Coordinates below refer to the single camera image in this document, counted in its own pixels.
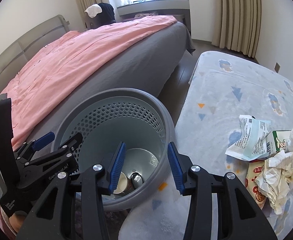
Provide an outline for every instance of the person's hand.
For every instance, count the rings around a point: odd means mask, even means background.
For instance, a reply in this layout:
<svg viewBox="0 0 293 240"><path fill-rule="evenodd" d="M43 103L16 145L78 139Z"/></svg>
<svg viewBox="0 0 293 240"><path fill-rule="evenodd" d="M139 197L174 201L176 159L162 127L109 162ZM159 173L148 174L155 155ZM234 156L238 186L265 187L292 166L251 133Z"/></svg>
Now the person's hand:
<svg viewBox="0 0 293 240"><path fill-rule="evenodd" d="M13 230L16 231L16 233L19 232L25 219L25 216L16 214L13 214L11 217L9 217L10 225L12 226Z"/></svg>

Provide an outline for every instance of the tissue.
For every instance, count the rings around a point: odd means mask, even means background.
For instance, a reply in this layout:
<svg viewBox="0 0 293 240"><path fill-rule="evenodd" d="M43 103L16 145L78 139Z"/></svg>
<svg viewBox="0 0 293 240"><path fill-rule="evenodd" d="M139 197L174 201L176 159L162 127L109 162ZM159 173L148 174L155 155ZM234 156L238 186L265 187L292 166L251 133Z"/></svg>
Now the tissue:
<svg viewBox="0 0 293 240"><path fill-rule="evenodd" d="M288 151L277 153L265 160L262 172L255 179L258 190L269 198L275 214L283 212L288 193L293 195L293 129L288 141Z"/></svg>
<svg viewBox="0 0 293 240"><path fill-rule="evenodd" d="M269 198L276 215L282 214L282 206L285 205L290 191L288 183L293 174L292 161L293 152L285 153L282 150L265 160L262 172L255 179L259 192Z"/></svg>

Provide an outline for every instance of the wall outlet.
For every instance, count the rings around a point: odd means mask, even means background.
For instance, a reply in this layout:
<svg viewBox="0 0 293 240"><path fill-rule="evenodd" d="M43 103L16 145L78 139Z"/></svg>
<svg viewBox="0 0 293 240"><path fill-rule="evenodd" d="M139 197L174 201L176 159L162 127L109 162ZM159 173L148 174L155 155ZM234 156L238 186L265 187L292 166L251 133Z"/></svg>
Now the wall outlet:
<svg viewBox="0 0 293 240"><path fill-rule="evenodd" d="M275 68L274 68L274 70L275 70L276 73L279 72L280 67L281 67L281 66L279 65L279 63L276 63L276 64L275 64Z"/></svg>

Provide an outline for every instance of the paper packaging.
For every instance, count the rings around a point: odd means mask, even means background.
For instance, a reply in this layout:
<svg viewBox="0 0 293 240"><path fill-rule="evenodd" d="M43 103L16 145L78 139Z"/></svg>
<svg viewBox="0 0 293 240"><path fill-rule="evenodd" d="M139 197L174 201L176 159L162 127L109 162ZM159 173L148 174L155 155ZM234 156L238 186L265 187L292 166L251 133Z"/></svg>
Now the paper packaging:
<svg viewBox="0 0 293 240"><path fill-rule="evenodd" d="M282 214L290 191L288 183L293 176L292 161L293 152L285 153L282 150L265 160L261 174L255 179L258 190L269 198L276 215Z"/></svg>
<svg viewBox="0 0 293 240"><path fill-rule="evenodd" d="M284 150L288 152L291 131L271 131L265 138L268 157Z"/></svg>
<svg viewBox="0 0 293 240"><path fill-rule="evenodd" d="M270 121L257 120L250 115L240 115L242 137L232 144L225 152L226 155L243 161L252 161L266 157L266 141Z"/></svg>
<svg viewBox="0 0 293 240"><path fill-rule="evenodd" d="M261 162L251 162L248 166L248 174L245 179L245 187L257 203L260 209L263 208L266 197L259 192L258 186L255 183L256 177L261 173L262 167L264 166L264 161Z"/></svg>

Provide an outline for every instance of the perforated plastic basket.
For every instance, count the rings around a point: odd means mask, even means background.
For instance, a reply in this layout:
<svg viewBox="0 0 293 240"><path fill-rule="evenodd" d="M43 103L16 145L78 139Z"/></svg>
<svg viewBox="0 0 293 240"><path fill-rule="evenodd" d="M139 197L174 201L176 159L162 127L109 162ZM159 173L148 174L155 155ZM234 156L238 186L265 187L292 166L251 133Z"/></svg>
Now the perforated plastic basket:
<svg viewBox="0 0 293 240"><path fill-rule="evenodd" d="M138 205L152 195L169 172L167 146L175 141L174 125L165 106L154 96L137 89L120 88L98 93L79 104L60 125L52 150L75 132L83 135L74 155L80 172L126 144L122 169L127 177L142 173L144 183L128 195L103 198L105 211Z"/></svg>

